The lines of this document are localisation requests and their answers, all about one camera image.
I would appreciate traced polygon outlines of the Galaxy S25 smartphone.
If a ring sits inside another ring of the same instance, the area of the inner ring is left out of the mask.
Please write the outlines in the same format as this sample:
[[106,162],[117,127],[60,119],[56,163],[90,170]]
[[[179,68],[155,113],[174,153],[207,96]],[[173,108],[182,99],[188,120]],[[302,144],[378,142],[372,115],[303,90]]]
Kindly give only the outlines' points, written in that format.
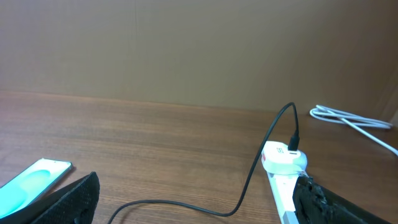
[[73,168],[69,161],[41,158],[1,187],[1,217],[40,199]]

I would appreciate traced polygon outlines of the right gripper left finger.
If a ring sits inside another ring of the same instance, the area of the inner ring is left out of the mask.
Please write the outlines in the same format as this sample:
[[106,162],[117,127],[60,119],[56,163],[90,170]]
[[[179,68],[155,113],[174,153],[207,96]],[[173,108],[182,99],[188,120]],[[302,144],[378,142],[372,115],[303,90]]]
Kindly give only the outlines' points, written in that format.
[[100,196],[96,172],[1,218],[1,224],[91,224]]

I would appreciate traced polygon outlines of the white USB charger plug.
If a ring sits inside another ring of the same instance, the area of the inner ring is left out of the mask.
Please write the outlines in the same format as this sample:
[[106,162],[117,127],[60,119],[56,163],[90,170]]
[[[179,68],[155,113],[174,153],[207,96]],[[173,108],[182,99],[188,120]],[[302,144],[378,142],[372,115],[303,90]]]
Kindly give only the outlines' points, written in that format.
[[261,162],[266,172],[277,175],[293,175],[305,172],[307,156],[302,151],[290,151],[288,145],[267,141],[262,149]]

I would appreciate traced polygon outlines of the white power strip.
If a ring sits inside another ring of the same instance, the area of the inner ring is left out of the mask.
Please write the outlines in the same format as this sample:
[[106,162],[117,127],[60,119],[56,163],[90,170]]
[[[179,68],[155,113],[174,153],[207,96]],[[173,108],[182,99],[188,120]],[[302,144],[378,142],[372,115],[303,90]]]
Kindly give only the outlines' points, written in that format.
[[305,171],[292,175],[279,175],[267,172],[281,224],[299,224],[295,214],[293,193],[300,175],[307,176]]

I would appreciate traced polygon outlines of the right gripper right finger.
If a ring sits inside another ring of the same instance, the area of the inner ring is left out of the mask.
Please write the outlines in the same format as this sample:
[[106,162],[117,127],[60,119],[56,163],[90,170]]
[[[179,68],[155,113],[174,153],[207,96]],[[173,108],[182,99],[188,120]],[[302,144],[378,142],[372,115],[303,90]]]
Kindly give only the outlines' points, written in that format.
[[304,224],[390,224],[300,175],[293,192],[295,215]]

